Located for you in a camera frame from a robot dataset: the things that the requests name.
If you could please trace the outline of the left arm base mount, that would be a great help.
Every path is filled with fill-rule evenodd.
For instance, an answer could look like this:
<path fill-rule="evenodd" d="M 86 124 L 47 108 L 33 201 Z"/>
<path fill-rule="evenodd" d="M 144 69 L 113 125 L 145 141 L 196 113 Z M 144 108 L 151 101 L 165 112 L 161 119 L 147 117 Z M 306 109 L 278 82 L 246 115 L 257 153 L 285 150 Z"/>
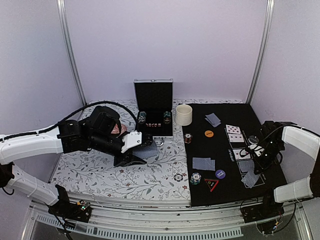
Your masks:
<path fill-rule="evenodd" d="M 79 200 L 76 203 L 70 202 L 66 189 L 58 184 L 57 189 L 58 201 L 54 205 L 48 206 L 48 213 L 64 220 L 74 220 L 78 222 L 88 223 L 91 217 L 91 204 L 85 200 Z"/>

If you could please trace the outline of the blue green moved chip stack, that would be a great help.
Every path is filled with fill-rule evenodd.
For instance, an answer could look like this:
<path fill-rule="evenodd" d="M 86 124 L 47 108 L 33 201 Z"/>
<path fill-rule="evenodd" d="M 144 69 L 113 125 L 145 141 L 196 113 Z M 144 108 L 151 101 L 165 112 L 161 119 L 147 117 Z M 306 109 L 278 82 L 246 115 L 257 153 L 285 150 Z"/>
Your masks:
<path fill-rule="evenodd" d="M 190 183 L 191 183 L 192 185 L 198 185 L 198 184 L 200 184 L 201 179 L 202 179 L 201 174 L 198 173 L 198 172 L 194 172 L 194 173 L 192 173 L 192 175 L 191 175 Z"/>

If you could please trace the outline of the purple small blind button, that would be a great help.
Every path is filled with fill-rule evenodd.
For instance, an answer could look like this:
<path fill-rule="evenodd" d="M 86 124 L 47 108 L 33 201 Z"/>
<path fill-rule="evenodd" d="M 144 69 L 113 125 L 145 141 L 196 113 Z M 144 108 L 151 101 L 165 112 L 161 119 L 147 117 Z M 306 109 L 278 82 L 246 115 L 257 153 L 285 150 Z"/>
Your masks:
<path fill-rule="evenodd" d="M 222 169 L 218 169 L 216 172 L 215 172 L 215 176 L 218 178 L 218 179 L 224 179 L 226 177 L 226 172 Z"/>

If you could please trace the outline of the red black moved chip stack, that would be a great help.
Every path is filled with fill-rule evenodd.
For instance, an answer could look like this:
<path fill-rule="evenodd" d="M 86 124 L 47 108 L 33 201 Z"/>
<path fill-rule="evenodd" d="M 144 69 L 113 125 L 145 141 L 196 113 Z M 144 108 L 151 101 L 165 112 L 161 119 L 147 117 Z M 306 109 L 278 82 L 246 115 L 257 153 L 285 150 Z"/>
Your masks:
<path fill-rule="evenodd" d="M 184 143 L 185 144 L 190 144 L 192 142 L 193 136 L 190 133 L 186 133 L 184 135 Z"/>

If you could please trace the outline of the blue playing card deck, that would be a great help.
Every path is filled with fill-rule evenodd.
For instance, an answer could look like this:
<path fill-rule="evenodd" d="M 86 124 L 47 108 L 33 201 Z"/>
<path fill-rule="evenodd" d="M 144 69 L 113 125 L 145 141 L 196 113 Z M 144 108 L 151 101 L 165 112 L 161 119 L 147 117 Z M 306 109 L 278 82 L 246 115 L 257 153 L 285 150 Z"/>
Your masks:
<path fill-rule="evenodd" d="M 134 149 L 132 151 L 132 154 L 141 159 L 148 159 L 148 158 L 158 156 L 159 153 L 156 145 L 150 145 L 150 146 Z"/>

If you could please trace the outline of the clear dealer button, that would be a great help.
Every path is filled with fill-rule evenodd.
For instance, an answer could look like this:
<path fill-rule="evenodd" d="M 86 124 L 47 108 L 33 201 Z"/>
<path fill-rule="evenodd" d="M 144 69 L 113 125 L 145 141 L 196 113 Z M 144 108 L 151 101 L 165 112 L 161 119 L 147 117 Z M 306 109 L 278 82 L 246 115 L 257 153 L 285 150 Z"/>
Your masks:
<path fill-rule="evenodd" d="M 257 145 L 259 143 L 259 138 L 255 135 L 250 135 L 248 141 L 252 145 Z"/>

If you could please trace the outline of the red triangular all-in marker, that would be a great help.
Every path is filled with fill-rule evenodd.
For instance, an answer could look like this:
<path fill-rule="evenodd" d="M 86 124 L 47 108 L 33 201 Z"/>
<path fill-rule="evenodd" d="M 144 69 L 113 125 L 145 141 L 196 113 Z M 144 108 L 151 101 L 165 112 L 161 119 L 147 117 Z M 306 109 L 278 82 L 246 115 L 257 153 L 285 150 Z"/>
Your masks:
<path fill-rule="evenodd" d="M 209 188 L 209 191 L 212 193 L 214 191 L 214 189 L 217 187 L 217 185 L 219 184 L 219 180 L 218 179 L 208 179 L 205 178 L 204 182 L 206 183 L 206 185 Z"/>

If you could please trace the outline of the orange big blind button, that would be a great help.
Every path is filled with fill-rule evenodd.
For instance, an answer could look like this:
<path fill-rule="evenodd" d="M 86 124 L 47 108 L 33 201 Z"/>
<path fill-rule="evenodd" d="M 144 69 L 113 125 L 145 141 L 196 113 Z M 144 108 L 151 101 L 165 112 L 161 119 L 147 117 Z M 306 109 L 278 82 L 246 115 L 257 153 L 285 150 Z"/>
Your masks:
<path fill-rule="evenodd" d="M 214 132 L 212 130 L 206 130 L 204 132 L 204 135 L 207 137 L 207 138 L 212 138 L 214 136 Z"/>

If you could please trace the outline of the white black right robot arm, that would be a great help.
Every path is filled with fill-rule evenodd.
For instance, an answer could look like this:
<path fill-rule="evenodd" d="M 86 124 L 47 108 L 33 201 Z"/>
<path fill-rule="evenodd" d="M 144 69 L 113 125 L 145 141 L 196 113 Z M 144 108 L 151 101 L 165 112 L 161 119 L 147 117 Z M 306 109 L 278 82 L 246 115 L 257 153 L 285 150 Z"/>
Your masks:
<path fill-rule="evenodd" d="M 298 167 L 306 169 L 297 177 L 290 176 L 291 183 L 268 190 L 259 206 L 262 218 L 269 218 L 278 210 L 278 205 L 290 201 L 305 201 L 320 196 L 320 136 L 293 122 L 265 121 L 258 143 L 248 147 L 254 161 L 254 173 L 262 174 L 273 164 L 287 158 L 285 171 L 298 172 Z"/>

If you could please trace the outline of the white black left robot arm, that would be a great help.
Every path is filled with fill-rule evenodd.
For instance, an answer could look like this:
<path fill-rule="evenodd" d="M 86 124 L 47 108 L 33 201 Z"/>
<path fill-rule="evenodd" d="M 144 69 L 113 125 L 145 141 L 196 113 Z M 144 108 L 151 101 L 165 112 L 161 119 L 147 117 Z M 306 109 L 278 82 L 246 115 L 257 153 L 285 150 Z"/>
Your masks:
<path fill-rule="evenodd" d="M 109 107 L 118 106 L 127 113 L 133 113 L 124 105 L 112 101 L 98 101 L 91 104 L 92 113 L 80 120 L 71 117 L 85 110 L 81 107 L 61 121 L 47 128 L 29 132 L 1 135 L 0 137 L 0 186 L 25 193 L 54 206 L 63 216 L 74 213 L 67 191 L 60 185 L 45 183 L 24 172 L 14 161 L 45 154 L 67 154 L 96 150 L 114 157 L 114 166 L 127 167 L 145 164 L 133 155 L 133 150 L 150 146 L 153 137 L 139 130 L 123 131 L 120 114 Z"/>

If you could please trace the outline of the single blue ten chip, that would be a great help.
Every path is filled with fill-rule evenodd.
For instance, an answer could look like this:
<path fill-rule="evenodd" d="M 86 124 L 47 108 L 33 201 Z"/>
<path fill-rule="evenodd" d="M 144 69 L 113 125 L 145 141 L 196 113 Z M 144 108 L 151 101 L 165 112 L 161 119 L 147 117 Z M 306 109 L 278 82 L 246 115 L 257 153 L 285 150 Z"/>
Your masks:
<path fill-rule="evenodd" d="M 180 182 L 182 179 L 183 179 L 183 176 L 181 174 L 179 174 L 179 173 L 177 173 L 174 176 L 174 180 L 177 181 L 177 182 Z"/>

